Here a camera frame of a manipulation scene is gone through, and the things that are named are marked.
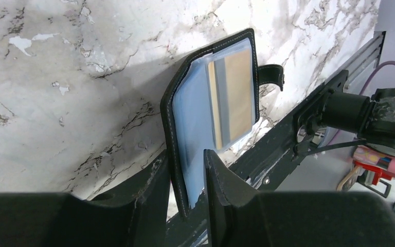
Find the leather strap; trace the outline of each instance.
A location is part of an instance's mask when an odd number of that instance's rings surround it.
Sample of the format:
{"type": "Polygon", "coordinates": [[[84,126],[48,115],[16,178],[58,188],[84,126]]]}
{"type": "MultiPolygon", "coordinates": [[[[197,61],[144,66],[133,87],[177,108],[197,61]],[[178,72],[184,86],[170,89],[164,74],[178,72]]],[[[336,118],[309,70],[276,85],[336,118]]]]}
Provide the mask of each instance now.
{"type": "Polygon", "coordinates": [[[278,64],[268,64],[258,67],[258,86],[265,84],[275,84],[283,89],[284,86],[284,68],[278,64]]]}

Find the black leather cover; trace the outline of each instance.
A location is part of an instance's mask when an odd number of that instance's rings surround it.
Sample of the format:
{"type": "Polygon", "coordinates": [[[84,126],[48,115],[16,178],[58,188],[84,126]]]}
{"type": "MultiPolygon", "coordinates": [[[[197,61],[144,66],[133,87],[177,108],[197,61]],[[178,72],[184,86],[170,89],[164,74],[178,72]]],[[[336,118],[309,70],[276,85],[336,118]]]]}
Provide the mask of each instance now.
{"type": "Polygon", "coordinates": [[[175,192],[176,203],[180,215],[184,218],[187,217],[190,211],[190,205],[187,197],[187,190],[185,187],[184,177],[181,168],[181,162],[179,160],[178,144],[176,139],[176,126],[173,118],[172,101],[173,95],[175,94],[178,86],[181,84],[183,78],[187,74],[188,69],[192,61],[209,53],[215,53],[222,50],[230,45],[235,44],[248,38],[252,46],[252,74],[254,83],[254,95],[255,95],[255,122],[260,118],[259,113],[259,99],[258,89],[260,85],[273,83],[278,85],[281,90],[283,86],[283,68],[280,65],[272,64],[258,67],[257,65],[257,52],[255,50],[255,36],[254,30],[248,28],[242,32],[236,33],[229,37],[226,37],[220,41],[203,47],[190,55],[188,55],[179,67],[178,71],[174,75],[166,88],[166,91],[161,99],[160,112],[163,120],[164,133],[166,137],[167,155],[169,159],[169,171],[172,180],[173,190],[175,192]]]}

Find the pink object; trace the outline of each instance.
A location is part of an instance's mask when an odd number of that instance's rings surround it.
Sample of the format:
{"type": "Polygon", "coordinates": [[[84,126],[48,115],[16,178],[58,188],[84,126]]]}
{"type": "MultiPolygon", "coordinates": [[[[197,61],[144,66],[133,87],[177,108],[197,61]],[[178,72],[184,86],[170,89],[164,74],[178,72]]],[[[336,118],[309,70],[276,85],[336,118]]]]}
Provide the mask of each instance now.
{"type": "Polygon", "coordinates": [[[353,159],[371,166],[378,166],[381,163],[388,167],[388,172],[395,174],[395,157],[378,153],[364,146],[359,146],[353,154],[353,159]]]}

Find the white marble table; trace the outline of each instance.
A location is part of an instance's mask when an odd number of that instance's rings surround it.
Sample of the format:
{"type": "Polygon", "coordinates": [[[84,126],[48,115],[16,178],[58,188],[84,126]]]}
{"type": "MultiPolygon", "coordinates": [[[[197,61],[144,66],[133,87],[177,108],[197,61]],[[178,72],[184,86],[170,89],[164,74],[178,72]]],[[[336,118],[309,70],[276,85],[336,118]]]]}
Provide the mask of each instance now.
{"type": "Polygon", "coordinates": [[[282,64],[286,83],[260,90],[232,163],[372,37],[379,3],[0,0],[0,191],[92,198],[137,173],[164,148],[175,61],[252,27],[259,64],[282,64]]]}

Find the black cable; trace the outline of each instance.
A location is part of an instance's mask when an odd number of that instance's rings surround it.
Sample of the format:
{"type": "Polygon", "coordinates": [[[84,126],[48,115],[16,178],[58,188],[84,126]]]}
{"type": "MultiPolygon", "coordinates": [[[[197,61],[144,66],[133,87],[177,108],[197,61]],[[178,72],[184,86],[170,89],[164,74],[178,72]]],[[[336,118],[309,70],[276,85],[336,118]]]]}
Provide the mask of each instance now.
{"type": "Polygon", "coordinates": [[[303,153],[300,153],[299,155],[308,156],[308,155],[311,155],[311,154],[320,153],[320,152],[333,150],[333,149],[337,149],[337,148],[347,148],[347,147],[353,147],[353,146],[358,146],[358,145],[364,145],[365,143],[366,143],[365,140],[356,140],[356,141],[347,142],[347,143],[337,143],[337,144],[332,144],[332,145],[329,145],[329,146],[324,146],[324,147],[321,147],[321,148],[317,148],[317,149],[314,149],[314,150],[310,150],[308,152],[303,152],[303,153]]]}

